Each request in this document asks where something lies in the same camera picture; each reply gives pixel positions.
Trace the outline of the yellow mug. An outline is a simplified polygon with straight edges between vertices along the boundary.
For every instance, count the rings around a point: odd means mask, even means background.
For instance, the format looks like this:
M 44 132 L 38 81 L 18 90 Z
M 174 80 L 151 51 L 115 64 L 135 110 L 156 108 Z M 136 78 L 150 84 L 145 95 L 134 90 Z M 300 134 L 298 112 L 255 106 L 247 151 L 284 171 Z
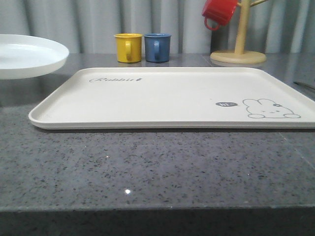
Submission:
M 135 63 L 142 60 L 142 36 L 139 33 L 119 33 L 114 35 L 118 62 Z

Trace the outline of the white round plate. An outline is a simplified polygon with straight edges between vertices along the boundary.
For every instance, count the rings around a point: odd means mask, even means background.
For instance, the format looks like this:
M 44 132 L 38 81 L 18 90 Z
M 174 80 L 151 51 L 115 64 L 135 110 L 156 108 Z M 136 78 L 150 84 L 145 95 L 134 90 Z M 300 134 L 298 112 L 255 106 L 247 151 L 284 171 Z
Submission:
M 0 35 L 0 78 L 24 79 L 60 69 L 69 56 L 63 44 L 46 38 Z

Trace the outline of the silver metal spoon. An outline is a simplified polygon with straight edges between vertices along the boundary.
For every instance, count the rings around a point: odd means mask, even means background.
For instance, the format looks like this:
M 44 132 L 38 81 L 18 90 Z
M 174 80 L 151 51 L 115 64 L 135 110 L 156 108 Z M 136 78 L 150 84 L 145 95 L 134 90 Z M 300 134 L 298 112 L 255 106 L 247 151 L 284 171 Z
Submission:
M 315 87 L 310 84 L 303 83 L 303 82 L 293 82 L 293 83 L 301 88 L 310 90 L 311 92 L 315 93 Z

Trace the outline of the cream rabbit serving tray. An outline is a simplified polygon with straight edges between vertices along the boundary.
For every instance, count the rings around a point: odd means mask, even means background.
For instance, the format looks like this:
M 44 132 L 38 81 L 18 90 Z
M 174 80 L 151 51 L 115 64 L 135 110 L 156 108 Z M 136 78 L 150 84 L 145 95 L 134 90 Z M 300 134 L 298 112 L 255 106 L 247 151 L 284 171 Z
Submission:
M 254 68 L 88 68 L 29 119 L 43 129 L 300 129 L 314 128 L 315 103 Z

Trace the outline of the red mug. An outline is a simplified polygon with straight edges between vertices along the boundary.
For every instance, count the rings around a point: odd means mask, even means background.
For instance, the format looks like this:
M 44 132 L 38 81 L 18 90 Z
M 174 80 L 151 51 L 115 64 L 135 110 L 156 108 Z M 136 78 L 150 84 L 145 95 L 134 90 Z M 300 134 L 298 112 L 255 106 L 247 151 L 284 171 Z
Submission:
M 221 26 L 227 25 L 237 6 L 237 0 L 206 0 L 202 10 L 205 27 L 209 30 L 218 30 Z M 208 20 L 214 21 L 217 25 L 209 26 Z

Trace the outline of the blue mug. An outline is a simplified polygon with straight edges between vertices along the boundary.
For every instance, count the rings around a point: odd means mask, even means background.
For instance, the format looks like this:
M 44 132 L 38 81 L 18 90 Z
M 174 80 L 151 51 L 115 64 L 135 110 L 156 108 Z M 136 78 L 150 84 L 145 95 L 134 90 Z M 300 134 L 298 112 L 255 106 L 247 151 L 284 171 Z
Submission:
M 171 35 L 167 33 L 149 33 L 144 35 L 145 59 L 148 62 L 167 62 L 170 57 Z

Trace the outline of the wooden mug tree stand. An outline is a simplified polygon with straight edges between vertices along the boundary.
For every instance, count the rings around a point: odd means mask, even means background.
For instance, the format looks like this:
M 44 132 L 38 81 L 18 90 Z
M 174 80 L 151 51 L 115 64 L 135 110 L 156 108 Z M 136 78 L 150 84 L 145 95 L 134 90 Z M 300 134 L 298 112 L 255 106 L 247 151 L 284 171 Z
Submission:
M 263 2 L 266 2 L 266 0 L 255 0 L 254 2 L 251 0 L 242 0 L 240 3 L 238 3 L 238 6 L 241 8 L 241 10 L 235 48 L 234 50 L 212 52 L 210 54 L 210 58 L 212 60 L 237 64 L 257 64 L 266 61 L 265 54 L 245 50 L 250 8 Z

